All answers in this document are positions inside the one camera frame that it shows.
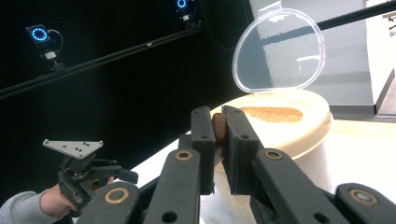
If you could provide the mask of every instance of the sleeve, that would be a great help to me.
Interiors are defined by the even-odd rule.
[[[51,224],[59,220],[41,210],[40,200],[44,192],[26,191],[8,199],[0,209],[0,223]]]

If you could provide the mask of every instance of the gray plastic part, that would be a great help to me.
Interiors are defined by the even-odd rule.
[[[82,160],[102,147],[103,142],[50,141],[46,139],[43,142],[43,146]]]

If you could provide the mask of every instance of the brown granular material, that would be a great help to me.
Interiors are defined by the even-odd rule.
[[[244,107],[242,110],[251,117],[273,123],[297,123],[303,117],[298,109],[281,107]]]

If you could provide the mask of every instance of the circular bolt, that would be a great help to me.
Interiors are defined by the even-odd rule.
[[[376,197],[365,190],[352,189],[349,194],[358,203],[363,203],[370,206],[378,204]]]
[[[180,161],[187,161],[189,159],[191,159],[192,154],[189,151],[179,151],[176,154],[176,159],[180,160]]]
[[[265,156],[274,161],[279,161],[283,158],[282,154],[272,150],[265,151]]]
[[[116,188],[111,189],[105,196],[106,202],[110,204],[122,203],[129,196],[128,189]]]

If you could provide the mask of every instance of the blue ring light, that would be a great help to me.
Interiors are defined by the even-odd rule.
[[[177,0],[177,6],[178,7],[186,7],[187,6],[187,0]]]
[[[47,39],[47,31],[41,28],[35,28],[32,31],[32,37],[37,41],[44,41]]]

